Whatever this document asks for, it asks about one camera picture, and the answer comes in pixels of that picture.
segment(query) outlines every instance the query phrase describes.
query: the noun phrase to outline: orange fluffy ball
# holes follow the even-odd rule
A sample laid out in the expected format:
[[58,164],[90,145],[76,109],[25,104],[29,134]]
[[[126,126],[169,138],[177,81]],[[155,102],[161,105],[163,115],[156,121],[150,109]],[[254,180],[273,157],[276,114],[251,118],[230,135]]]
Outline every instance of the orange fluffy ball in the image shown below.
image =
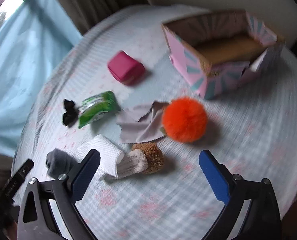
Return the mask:
[[191,98],[173,100],[164,110],[162,123],[175,141],[194,142],[205,134],[207,115],[202,104]]

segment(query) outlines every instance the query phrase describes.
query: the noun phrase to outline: bolt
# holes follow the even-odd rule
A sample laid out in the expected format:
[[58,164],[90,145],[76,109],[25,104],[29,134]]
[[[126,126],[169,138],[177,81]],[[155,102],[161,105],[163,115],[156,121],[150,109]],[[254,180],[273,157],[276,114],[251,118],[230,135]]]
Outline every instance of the bolt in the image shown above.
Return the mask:
[[67,177],[66,174],[61,174],[61,175],[59,175],[59,180],[65,180],[66,177]]
[[242,179],[242,176],[239,175],[239,174],[233,174],[233,179],[234,180],[241,180]]
[[264,184],[266,184],[266,185],[270,185],[271,184],[271,181],[269,180],[269,179],[263,179],[263,182],[264,182]]
[[29,180],[29,183],[30,184],[34,184],[35,182],[36,182],[36,178],[34,178],[34,177],[33,178],[30,178],[30,180]]

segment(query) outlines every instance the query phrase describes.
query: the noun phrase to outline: open box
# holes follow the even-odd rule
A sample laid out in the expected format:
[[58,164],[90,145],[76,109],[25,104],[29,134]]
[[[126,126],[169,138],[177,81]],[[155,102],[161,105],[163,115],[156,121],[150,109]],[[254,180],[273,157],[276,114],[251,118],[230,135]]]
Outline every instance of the open box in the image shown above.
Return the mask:
[[174,67],[205,99],[259,77],[284,44],[245,10],[192,15],[162,28]]

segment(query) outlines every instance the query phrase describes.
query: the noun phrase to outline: blue fabric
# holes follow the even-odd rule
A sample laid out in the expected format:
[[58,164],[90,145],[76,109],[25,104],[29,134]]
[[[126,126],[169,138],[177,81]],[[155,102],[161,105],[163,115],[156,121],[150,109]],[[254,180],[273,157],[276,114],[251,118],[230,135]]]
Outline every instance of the blue fabric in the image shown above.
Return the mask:
[[82,35],[57,0],[25,0],[0,29],[0,153],[14,156],[30,109]]

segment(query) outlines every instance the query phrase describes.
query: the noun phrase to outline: tissue packet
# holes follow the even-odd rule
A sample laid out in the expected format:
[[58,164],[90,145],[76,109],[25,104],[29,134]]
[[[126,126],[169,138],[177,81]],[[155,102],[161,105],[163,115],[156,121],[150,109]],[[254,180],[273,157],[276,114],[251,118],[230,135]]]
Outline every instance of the tissue packet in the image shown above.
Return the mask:
[[79,128],[97,121],[109,112],[116,111],[118,103],[112,91],[91,96],[82,101],[79,108]]

